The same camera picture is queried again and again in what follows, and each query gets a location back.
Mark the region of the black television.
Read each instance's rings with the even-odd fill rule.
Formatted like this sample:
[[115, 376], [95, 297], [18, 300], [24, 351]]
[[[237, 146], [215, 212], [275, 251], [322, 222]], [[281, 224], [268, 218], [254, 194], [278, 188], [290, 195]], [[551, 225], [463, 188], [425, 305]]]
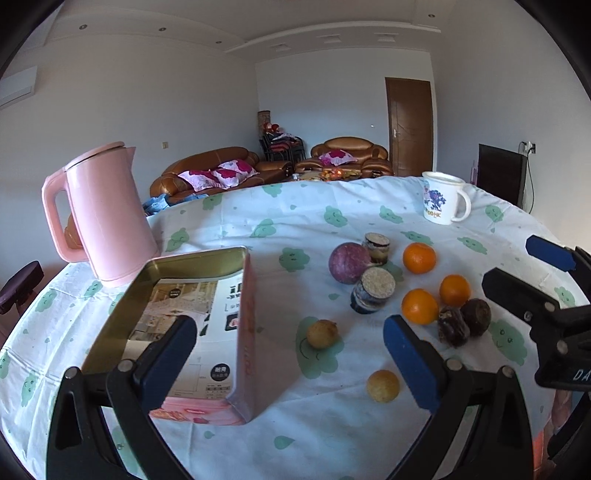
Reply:
[[479, 145], [476, 186], [516, 207], [524, 205], [527, 157], [521, 153]]

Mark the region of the yellow small fruit upper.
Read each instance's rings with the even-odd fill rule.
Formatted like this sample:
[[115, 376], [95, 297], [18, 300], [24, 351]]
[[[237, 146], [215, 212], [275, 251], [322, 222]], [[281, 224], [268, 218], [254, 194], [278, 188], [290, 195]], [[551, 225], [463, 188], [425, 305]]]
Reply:
[[325, 319], [315, 321], [308, 327], [305, 337], [311, 347], [324, 350], [332, 347], [339, 340], [338, 325]]

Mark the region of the orange leather chair back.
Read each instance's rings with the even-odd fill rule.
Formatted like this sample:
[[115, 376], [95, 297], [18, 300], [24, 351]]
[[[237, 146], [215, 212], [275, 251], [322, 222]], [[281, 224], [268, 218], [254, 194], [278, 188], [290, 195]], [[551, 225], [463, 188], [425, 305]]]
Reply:
[[64, 228], [66, 243], [70, 249], [80, 250], [83, 248], [79, 238], [78, 230], [72, 215], [68, 216], [66, 227]]

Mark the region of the small jar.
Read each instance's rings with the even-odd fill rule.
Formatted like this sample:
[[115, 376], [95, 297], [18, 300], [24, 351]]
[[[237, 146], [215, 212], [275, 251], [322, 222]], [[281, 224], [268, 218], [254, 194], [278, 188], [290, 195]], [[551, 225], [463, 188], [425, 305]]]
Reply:
[[367, 249], [374, 264], [385, 265], [389, 261], [391, 241], [388, 237], [377, 232], [368, 232], [363, 239], [363, 246]]

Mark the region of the white cartoon mug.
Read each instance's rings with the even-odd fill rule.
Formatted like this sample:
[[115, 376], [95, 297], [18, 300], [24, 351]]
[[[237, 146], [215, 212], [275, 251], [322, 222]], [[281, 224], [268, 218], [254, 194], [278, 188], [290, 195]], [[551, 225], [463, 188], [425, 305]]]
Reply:
[[424, 171], [424, 218], [438, 225], [451, 225], [466, 220], [472, 202], [467, 183], [456, 176]]

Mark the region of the purple round fruit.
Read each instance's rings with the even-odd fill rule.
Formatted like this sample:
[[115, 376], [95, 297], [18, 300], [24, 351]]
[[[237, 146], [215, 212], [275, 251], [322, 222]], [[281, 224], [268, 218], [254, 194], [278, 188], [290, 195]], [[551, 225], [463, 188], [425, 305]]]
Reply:
[[329, 272], [342, 284], [355, 284], [370, 265], [369, 251], [354, 242], [342, 243], [329, 256]]

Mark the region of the dark purple stool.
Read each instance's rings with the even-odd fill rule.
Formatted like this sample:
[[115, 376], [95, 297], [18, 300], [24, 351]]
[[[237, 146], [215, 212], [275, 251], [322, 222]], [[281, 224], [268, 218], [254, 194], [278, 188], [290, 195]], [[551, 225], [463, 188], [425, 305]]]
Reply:
[[38, 261], [32, 261], [15, 273], [0, 291], [0, 314], [15, 308], [22, 316], [37, 296], [36, 289], [44, 272]]

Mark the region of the coffee table with fruits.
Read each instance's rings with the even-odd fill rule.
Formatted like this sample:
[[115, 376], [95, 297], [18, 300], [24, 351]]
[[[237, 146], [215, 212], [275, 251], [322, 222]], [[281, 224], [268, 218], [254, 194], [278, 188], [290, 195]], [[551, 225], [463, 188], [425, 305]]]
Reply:
[[310, 170], [297, 172], [293, 174], [293, 181], [353, 181], [361, 179], [362, 175], [358, 171], [348, 171], [338, 168], [329, 168], [322, 170]]

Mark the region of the white air conditioner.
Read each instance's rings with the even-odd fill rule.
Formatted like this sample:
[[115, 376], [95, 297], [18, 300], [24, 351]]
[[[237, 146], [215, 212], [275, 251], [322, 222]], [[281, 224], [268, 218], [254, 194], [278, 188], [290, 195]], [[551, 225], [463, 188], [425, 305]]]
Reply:
[[36, 66], [22, 70], [0, 81], [0, 108], [11, 106], [35, 92], [38, 69]]

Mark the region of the orange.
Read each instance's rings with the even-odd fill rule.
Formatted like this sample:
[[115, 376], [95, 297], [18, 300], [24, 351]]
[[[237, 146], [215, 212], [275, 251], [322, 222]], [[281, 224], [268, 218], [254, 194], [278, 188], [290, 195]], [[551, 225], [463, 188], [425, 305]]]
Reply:
[[437, 265], [437, 252], [429, 245], [415, 242], [403, 253], [403, 263], [413, 274], [421, 275], [432, 271]]
[[439, 295], [442, 302], [451, 307], [460, 308], [467, 303], [472, 294], [468, 280], [458, 274], [446, 276], [441, 282]]
[[439, 316], [437, 299], [424, 289], [409, 291], [402, 300], [401, 311], [404, 318], [414, 324], [429, 325]]

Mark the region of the long brown leather sofa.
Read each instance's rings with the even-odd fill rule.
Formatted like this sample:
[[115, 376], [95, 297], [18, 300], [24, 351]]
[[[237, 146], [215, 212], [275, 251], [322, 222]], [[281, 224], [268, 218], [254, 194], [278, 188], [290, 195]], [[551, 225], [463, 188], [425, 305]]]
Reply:
[[228, 190], [283, 182], [294, 173], [288, 161], [260, 160], [243, 147], [225, 147], [191, 155], [167, 167], [152, 182], [151, 197], [168, 196], [173, 204], [190, 194], [214, 195]]

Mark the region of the black shelf with items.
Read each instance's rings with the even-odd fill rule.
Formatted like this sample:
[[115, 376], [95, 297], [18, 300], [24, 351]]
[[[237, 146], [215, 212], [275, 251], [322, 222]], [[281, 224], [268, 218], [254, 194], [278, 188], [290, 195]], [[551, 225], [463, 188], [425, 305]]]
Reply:
[[270, 110], [257, 112], [259, 144], [267, 161], [297, 163], [305, 159], [304, 141], [271, 121]]

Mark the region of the brown wooden door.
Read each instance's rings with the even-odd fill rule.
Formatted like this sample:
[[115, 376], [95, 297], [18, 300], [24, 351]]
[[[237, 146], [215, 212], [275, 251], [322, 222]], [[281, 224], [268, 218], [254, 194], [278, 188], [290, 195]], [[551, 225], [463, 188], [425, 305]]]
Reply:
[[429, 81], [387, 78], [390, 158], [399, 177], [421, 176], [434, 159], [434, 113]]

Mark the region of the dark passion fruit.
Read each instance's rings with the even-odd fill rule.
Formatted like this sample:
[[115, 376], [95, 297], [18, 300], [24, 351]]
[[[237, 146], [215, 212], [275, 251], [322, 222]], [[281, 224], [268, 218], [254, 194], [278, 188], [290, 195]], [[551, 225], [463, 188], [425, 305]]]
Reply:
[[492, 312], [485, 300], [470, 299], [461, 307], [460, 311], [471, 337], [480, 337], [488, 330], [492, 320]]

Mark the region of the pink electric kettle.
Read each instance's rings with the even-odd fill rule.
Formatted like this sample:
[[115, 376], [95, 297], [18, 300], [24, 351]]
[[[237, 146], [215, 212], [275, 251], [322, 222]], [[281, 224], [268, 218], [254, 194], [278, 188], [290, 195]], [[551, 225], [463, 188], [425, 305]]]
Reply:
[[[105, 285], [130, 282], [159, 248], [132, 176], [133, 147], [113, 142], [91, 149], [48, 176], [42, 203], [56, 251], [68, 263], [87, 262]], [[65, 192], [81, 241], [68, 245], [56, 207]]]

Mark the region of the blue cloth on sofa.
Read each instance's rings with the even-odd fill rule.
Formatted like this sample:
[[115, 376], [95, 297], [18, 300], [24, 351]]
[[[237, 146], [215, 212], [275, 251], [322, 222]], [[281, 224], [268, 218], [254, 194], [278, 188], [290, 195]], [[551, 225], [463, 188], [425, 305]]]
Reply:
[[169, 195], [163, 193], [155, 197], [150, 197], [142, 204], [142, 208], [145, 216], [150, 217], [172, 207], [173, 205], [174, 203], [169, 199]]

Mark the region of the yellow small fruit lower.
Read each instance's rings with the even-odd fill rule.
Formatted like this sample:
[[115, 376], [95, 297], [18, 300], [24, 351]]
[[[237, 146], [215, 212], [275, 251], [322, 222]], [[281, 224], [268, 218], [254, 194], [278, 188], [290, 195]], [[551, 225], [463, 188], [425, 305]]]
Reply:
[[374, 401], [390, 403], [400, 394], [400, 381], [390, 370], [378, 370], [367, 379], [367, 391]]

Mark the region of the yellow small fruit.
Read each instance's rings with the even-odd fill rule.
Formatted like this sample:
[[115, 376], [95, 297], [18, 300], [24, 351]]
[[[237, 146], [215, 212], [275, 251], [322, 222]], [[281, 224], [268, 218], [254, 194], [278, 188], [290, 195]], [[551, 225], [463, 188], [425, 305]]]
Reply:
[[390, 370], [378, 370], [367, 379], [367, 391], [374, 401], [390, 403], [400, 394], [400, 381]]
[[324, 350], [332, 347], [339, 340], [338, 325], [325, 319], [315, 321], [308, 327], [305, 337], [311, 347]]

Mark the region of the white green cloud tablecloth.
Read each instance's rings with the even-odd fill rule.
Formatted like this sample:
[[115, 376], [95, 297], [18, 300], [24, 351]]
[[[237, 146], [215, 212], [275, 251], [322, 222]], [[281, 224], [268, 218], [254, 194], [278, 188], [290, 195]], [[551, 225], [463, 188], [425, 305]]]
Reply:
[[[441, 281], [459, 274], [473, 296], [483, 298], [483, 274], [499, 267], [563, 308], [588, 303], [568, 274], [527, 254], [530, 235], [558, 243], [553, 234], [509, 203], [468, 191], [472, 213], [452, 226], [423, 218], [421, 180], [393, 177], [252, 187], [149, 218], [164, 255], [245, 246], [256, 276], [256, 418], [242, 426], [154, 420], [195, 479], [386, 479], [429, 418], [406, 385], [387, 404], [366, 390], [374, 371], [389, 369], [401, 378], [382, 330], [410, 290], [438, 296]], [[386, 267], [399, 284], [381, 311], [359, 315], [349, 306], [353, 287], [335, 281], [328, 262], [332, 249], [363, 241], [368, 232], [390, 239]], [[412, 242], [436, 250], [432, 272], [414, 275], [404, 268], [402, 253]], [[39, 294], [1, 350], [1, 433], [37, 479], [45, 479], [59, 380], [67, 367], [83, 363], [124, 289], [101, 286], [87, 264], [71, 264]], [[529, 328], [492, 309], [492, 333], [460, 349], [439, 343], [433, 325], [412, 326], [444, 358], [470, 369], [514, 368], [535, 437], [550, 416], [554, 392], [535, 384], [538, 359]], [[308, 360], [297, 346], [318, 319], [338, 323], [342, 340]]]

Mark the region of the pink metal tin box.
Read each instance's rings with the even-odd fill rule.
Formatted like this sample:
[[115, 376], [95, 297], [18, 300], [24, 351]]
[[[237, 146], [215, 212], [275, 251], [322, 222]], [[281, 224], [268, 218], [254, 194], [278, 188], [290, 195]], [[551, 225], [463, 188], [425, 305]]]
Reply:
[[165, 355], [139, 384], [153, 418], [213, 426], [254, 409], [254, 275], [243, 246], [158, 257], [116, 303], [84, 360], [85, 374]]

